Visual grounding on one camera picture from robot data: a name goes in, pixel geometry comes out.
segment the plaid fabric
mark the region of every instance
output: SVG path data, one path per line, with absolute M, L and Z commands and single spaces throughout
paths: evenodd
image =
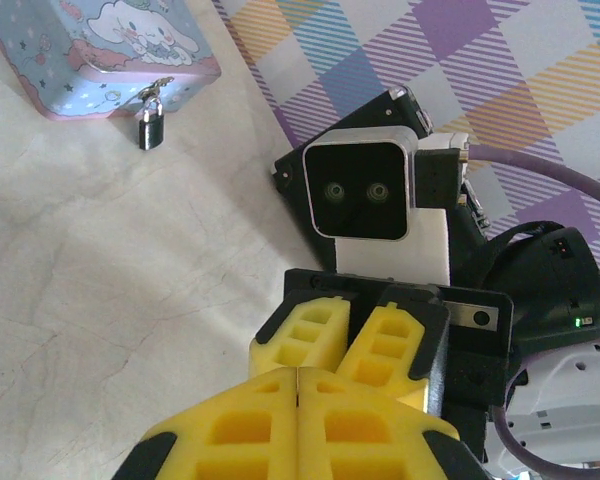
M 600 0 L 213 0 L 293 145 L 396 84 L 438 131 L 521 150 L 600 180 Z M 475 163 L 492 234 L 577 227 L 600 266 L 600 204 Z

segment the white fabric surface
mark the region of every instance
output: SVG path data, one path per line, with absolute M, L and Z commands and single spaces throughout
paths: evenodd
M 130 119 L 49 122 L 0 54 L 0 480 L 110 478 L 154 423 L 246 379 L 285 269 L 289 144 L 208 0 L 222 78 L 143 153 Z

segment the camera lens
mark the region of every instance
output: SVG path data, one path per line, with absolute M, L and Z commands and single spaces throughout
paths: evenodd
M 373 203 L 384 203 L 389 196 L 389 189 L 383 183 L 374 183 L 367 189 L 367 198 Z
M 336 182 L 331 182 L 324 189 L 324 195 L 332 203 L 340 203 L 344 200 L 344 188 Z

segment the tin box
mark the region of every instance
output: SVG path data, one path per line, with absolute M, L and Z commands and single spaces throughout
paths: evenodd
M 175 111 L 220 76 L 185 0 L 0 0 L 0 49 L 53 120 L 133 115 L 168 77 Z

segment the padlock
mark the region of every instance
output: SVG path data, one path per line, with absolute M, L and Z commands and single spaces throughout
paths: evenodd
M 155 104 L 155 113 L 151 113 L 151 106 Z M 157 95 L 149 96 L 142 109 L 138 146 L 141 150 L 151 150 L 164 140 L 164 112 L 162 102 Z

